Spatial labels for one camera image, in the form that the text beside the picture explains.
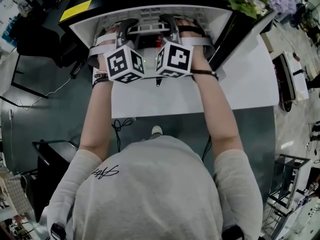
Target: green leaves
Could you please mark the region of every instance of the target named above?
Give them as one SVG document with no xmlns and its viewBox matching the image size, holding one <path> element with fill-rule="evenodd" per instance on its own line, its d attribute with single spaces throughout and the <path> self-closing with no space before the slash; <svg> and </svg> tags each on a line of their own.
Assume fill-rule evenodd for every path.
<svg viewBox="0 0 320 240">
<path fill-rule="evenodd" d="M 257 13 L 255 10 L 255 5 L 252 2 L 246 2 L 245 0 L 228 0 L 230 2 L 229 7 L 232 10 L 240 11 L 245 15 L 257 19 Z"/>
</svg>

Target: hand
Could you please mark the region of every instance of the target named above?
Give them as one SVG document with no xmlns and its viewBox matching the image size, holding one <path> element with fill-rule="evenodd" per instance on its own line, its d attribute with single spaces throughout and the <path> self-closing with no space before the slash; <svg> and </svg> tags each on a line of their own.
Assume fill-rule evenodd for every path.
<svg viewBox="0 0 320 240">
<path fill-rule="evenodd" d="M 114 33 L 118 31 L 118 27 L 115 26 L 111 28 L 107 34 Z M 112 45 L 116 42 L 116 40 L 107 40 L 103 41 L 102 43 L 99 44 L 99 46 L 104 46 L 104 45 Z M 99 71 L 107 71 L 107 65 L 106 65 L 106 60 L 104 57 L 104 54 L 98 54 L 98 61 L 99 61 Z"/>
<path fill-rule="evenodd" d="M 177 26 L 197 27 L 194 23 L 185 19 L 176 19 L 175 23 L 177 24 Z M 184 31 L 180 33 L 180 37 L 181 38 L 200 38 L 201 35 L 193 31 Z M 211 71 L 212 69 L 204 55 L 204 47 L 202 45 L 194 45 L 193 47 L 194 49 L 193 49 L 193 55 L 192 55 L 191 68 L 194 70 Z"/>
</svg>

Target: sneaker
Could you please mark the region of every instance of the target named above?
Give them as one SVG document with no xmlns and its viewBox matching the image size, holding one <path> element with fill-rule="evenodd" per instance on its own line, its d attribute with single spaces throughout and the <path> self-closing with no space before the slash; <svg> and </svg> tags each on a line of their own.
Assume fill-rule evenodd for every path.
<svg viewBox="0 0 320 240">
<path fill-rule="evenodd" d="M 155 125 L 152 128 L 151 135 L 154 135 L 154 134 L 161 134 L 161 135 L 163 134 L 162 129 L 159 125 Z"/>
</svg>

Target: yellow sticky note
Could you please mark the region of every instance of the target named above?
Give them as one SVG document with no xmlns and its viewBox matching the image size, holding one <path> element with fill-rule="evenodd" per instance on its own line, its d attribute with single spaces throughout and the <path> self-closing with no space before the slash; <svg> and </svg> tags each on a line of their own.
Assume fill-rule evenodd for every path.
<svg viewBox="0 0 320 240">
<path fill-rule="evenodd" d="M 86 10 L 88 10 L 91 1 L 92 0 L 80 3 L 74 7 L 69 8 L 68 10 L 65 10 L 60 21 L 62 22 L 63 20 L 70 18 L 71 16 L 85 12 Z"/>
</svg>

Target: black signature logo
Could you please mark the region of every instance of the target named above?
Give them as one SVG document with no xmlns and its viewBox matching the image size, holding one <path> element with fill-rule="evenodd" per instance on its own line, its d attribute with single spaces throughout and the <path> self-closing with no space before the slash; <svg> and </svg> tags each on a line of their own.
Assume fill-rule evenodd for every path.
<svg viewBox="0 0 320 240">
<path fill-rule="evenodd" d="M 107 170 L 108 167 L 104 168 L 104 170 L 101 170 L 97 168 L 91 175 L 94 175 L 96 178 L 98 177 L 98 180 L 100 180 L 103 177 L 116 175 L 119 173 L 118 170 L 114 170 L 114 168 L 118 167 L 119 165 L 114 166 L 112 169 Z"/>
</svg>

